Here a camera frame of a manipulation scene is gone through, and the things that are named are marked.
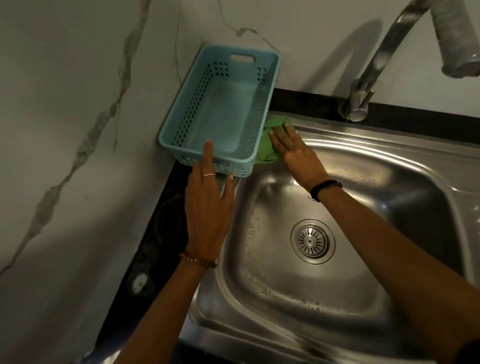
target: basket handle hole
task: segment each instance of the basket handle hole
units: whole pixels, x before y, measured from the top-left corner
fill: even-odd
[[[242,62],[242,63],[254,63],[255,62],[255,57],[250,56],[248,54],[231,53],[230,58],[232,58],[233,61]]]

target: chrome faucet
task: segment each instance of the chrome faucet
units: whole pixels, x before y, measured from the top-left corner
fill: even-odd
[[[453,78],[480,76],[480,45],[463,0],[412,0],[394,21],[367,68],[351,85],[350,95],[338,108],[342,117],[362,121],[378,76],[415,23],[430,10],[444,65]]]

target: stainless steel sink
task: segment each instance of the stainless steel sink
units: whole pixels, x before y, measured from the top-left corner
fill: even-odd
[[[478,285],[477,148],[294,125],[345,191]],[[428,359],[328,211],[282,161],[238,180],[235,199],[219,267],[200,284],[181,338],[246,363]]]

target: person's left hand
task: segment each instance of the person's left hand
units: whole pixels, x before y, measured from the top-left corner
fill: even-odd
[[[188,254],[208,261],[217,259],[230,229],[234,190],[233,176],[229,175],[223,196],[220,195],[213,166],[213,143],[208,140],[203,160],[193,166],[185,190]]]

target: beaded bracelet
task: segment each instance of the beaded bracelet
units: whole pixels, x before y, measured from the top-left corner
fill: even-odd
[[[196,264],[199,264],[199,265],[201,265],[203,267],[207,267],[207,268],[216,268],[216,263],[215,262],[210,262],[208,260],[204,260],[204,259],[197,258],[195,256],[191,256],[187,252],[180,253],[179,256],[182,257],[182,258],[185,258],[185,260],[187,262],[196,263]]]

